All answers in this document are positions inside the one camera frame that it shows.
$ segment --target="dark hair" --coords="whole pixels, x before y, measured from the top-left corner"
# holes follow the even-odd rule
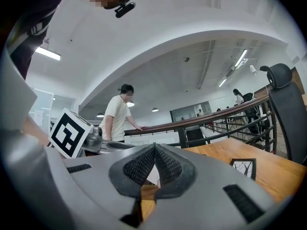
[[[243,98],[243,95],[240,93],[239,90],[234,89],[233,92],[234,92],[235,95],[240,95]]]
[[[120,88],[120,94],[127,94],[128,92],[134,93],[134,88],[133,88],[132,85],[124,84],[124,85]]]

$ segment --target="framed picture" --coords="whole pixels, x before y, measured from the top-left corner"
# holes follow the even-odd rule
[[[232,159],[230,165],[247,177],[256,179],[256,159]]]

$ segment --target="white t-shirt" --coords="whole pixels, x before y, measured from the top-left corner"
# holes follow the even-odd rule
[[[241,103],[244,102],[244,99],[242,98],[241,95],[237,95],[237,96],[236,96],[236,102],[238,103],[238,105],[240,105]]]
[[[124,122],[127,116],[131,116],[127,104],[123,101],[120,95],[114,96],[107,105],[105,115],[114,117],[111,131],[113,141],[124,140]],[[106,118],[99,125],[102,129],[102,139],[106,139]]]

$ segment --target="person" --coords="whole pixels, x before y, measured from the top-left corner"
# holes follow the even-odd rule
[[[202,110],[200,109],[199,113],[198,113],[198,116],[204,116],[204,115],[205,115],[205,113],[203,113]]]
[[[127,118],[128,122],[136,129],[142,131],[142,127],[138,126],[130,113],[127,102],[133,98],[134,88],[131,85],[124,84],[120,88],[120,95],[114,96],[107,105],[105,117],[99,125],[102,129],[102,139],[124,142],[124,122]]]
[[[8,53],[13,63],[25,79],[33,53],[42,45],[48,30],[48,25],[59,3],[62,0],[13,0],[22,4],[23,14],[10,10],[10,19],[4,24],[3,30],[12,28],[6,42]],[[95,0],[96,4],[105,9],[112,9],[129,0]],[[48,135],[28,116],[23,125],[23,132],[35,136],[40,143],[47,146]]]
[[[243,99],[243,95],[240,93],[240,91],[237,90],[237,89],[234,89],[233,92],[234,92],[234,95],[236,96],[236,102],[238,103],[238,105],[243,103],[244,99]]]

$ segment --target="white ceiling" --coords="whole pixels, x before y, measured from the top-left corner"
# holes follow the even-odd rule
[[[228,58],[231,54],[236,54],[235,48],[234,51],[220,49],[220,54],[214,53],[211,59],[213,66],[210,65],[208,72],[203,71],[206,53],[197,55],[206,50],[208,42],[178,49],[150,60],[181,46],[208,40],[208,36],[193,37],[196,33],[237,30],[241,34],[252,32],[265,35],[267,39],[281,40],[269,24],[276,7],[274,0],[132,1],[137,3],[136,8],[117,19],[113,10],[96,8],[86,0],[63,0],[47,33],[49,49],[61,54],[61,61],[34,54],[28,74],[33,73],[64,83],[63,86],[68,89],[66,92],[64,88],[63,92],[58,88],[53,89],[50,84],[49,89],[45,89],[58,95],[70,97],[69,90],[73,88],[78,93],[78,103],[84,106],[103,89],[111,88],[108,87],[111,83],[120,85],[120,80],[117,79],[122,79],[127,72],[134,71],[139,66],[140,69],[147,68],[151,72],[152,64],[155,69],[163,69],[164,74],[158,74],[158,77],[155,76],[157,71],[153,71],[152,81],[148,80],[149,84],[161,82],[162,92],[196,88],[199,81],[194,80],[203,73],[206,74],[205,84],[214,85],[218,81],[218,74],[226,72],[228,68],[229,62],[222,60],[221,56]],[[216,39],[221,38],[221,35],[222,33],[217,33],[211,37]],[[172,42],[172,45],[165,44],[172,40],[177,41]],[[215,47],[220,47],[219,44],[221,47],[223,44],[229,46],[232,43],[223,42],[222,39],[216,42]],[[181,59],[185,54],[196,55],[184,65]],[[174,69],[171,67],[163,68],[165,64],[176,65],[177,69],[172,72]],[[167,81],[171,72],[177,80],[180,79],[180,84],[174,80],[171,83]],[[137,87],[143,86],[142,80],[136,84]],[[97,102],[97,99],[101,98],[97,97],[91,103]]]
[[[248,49],[246,57],[258,58],[259,49],[265,44],[267,43],[250,39],[221,39],[173,50],[114,81],[93,98],[85,109],[98,105],[101,111],[105,111],[110,99],[119,94],[118,88],[124,83],[134,87],[135,107],[179,92],[197,90],[204,71],[201,88],[216,88],[245,48]],[[185,57],[190,57],[190,61],[184,62]]]

